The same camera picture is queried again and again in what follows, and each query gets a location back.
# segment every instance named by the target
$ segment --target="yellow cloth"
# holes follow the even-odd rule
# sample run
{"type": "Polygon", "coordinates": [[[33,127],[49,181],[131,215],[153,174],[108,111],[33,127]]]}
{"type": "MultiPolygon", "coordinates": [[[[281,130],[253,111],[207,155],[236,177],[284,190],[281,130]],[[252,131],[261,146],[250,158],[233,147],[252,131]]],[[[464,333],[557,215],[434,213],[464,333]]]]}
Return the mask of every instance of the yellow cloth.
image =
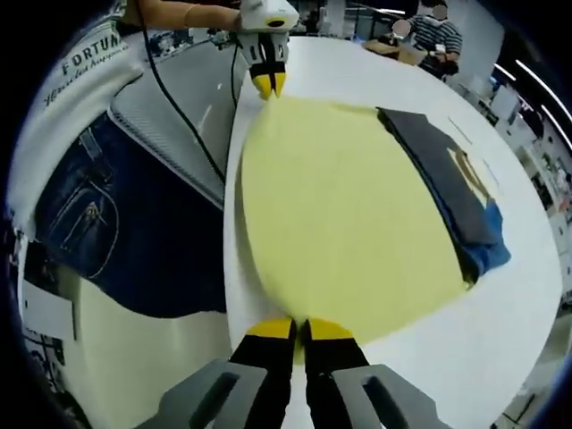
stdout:
{"type": "Polygon", "coordinates": [[[298,321],[336,322],[363,343],[465,289],[431,194],[373,108],[270,99],[241,179],[258,274],[298,321]]]}

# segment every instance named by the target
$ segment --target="white tabletop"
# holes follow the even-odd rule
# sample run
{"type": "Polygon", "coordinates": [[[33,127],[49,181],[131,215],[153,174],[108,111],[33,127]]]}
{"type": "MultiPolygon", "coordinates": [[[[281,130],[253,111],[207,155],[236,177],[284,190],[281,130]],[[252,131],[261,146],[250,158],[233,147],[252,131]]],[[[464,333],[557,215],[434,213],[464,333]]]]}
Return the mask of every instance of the white tabletop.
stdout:
{"type": "MultiPolygon", "coordinates": [[[[417,67],[343,40],[291,38],[289,47],[283,94],[426,114],[468,152],[497,199],[510,262],[485,275],[461,299],[363,345],[370,364],[389,366],[431,396],[448,425],[488,427],[532,370],[562,291],[551,227],[525,170],[469,103],[417,67]]],[[[224,201],[224,271],[234,348],[250,326],[280,314],[260,289],[245,240],[238,181],[248,125],[262,104],[245,79],[231,137],[224,201]]],[[[283,427],[312,427],[304,388],[303,368],[296,367],[283,427]]]]}

